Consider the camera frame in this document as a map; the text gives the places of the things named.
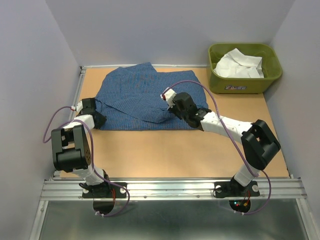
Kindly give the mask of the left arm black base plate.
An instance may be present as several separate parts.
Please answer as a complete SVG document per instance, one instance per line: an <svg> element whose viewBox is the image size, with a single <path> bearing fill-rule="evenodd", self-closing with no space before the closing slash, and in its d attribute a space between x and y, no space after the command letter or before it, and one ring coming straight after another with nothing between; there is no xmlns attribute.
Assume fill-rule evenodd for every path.
<svg viewBox="0 0 320 240"><path fill-rule="evenodd" d="M114 217L119 215L127 203L116 209L116 200L126 199L126 182L102 182L98 185L87 185L86 183L78 184L82 188L82 198L93 200L93 210L96 216Z"/></svg>

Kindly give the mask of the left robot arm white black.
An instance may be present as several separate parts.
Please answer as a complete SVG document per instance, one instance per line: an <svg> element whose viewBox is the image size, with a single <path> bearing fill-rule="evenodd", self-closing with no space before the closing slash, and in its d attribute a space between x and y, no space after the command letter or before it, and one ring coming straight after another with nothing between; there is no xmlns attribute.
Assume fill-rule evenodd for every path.
<svg viewBox="0 0 320 240"><path fill-rule="evenodd" d="M100 129L107 118L97 111L96 102L95 98L84 98L76 106L70 106L69 109L77 115L53 129L49 140L55 169L82 178L85 181L80 185L83 189L90 191L94 188L100 197L106 197L111 193L111 184L106 181L107 173L95 167L91 130Z"/></svg>

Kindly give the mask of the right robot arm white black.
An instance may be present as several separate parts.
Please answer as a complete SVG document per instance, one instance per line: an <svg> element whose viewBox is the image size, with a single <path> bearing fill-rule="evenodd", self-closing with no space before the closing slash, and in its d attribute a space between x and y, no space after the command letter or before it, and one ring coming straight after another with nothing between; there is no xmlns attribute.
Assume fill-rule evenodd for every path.
<svg viewBox="0 0 320 240"><path fill-rule="evenodd" d="M281 149L279 141L263 120L247 122L219 116L210 109L197 107L186 92L176 93L170 89L161 98L168 104L168 111L191 128L229 137L236 149L237 143L242 145L240 156L243 157L243 166L230 182L231 192L235 195L246 192L249 183Z"/></svg>

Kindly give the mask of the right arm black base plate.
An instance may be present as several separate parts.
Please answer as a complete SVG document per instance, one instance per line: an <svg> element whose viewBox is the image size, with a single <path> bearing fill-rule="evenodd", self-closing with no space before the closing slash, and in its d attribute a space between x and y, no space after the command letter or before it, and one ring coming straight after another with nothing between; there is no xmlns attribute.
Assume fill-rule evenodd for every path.
<svg viewBox="0 0 320 240"><path fill-rule="evenodd" d="M256 181L250 182L248 186L242 186L233 180L217 181L212 195L218 199L234 198L229 200L231 209L246 214L251 208L251 197L259 197L260 191Z"/></svg>

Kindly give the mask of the blue plaid long sleeve shirt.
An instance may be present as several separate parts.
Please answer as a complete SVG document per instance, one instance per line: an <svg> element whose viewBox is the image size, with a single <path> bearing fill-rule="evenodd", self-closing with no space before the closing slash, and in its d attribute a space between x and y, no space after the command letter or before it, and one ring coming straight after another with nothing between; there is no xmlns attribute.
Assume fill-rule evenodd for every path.
<svg viewBox="0 0 320 240"><path fill-rule="evenodd" d="M190 130L168 111L161 93L173 87L176 93L188 93L197 107L207 108L204 89L198 83L192 70L158 72L149 62L118 67L105 76L95 97L98 111L106 117L101 130Z"/></svg>

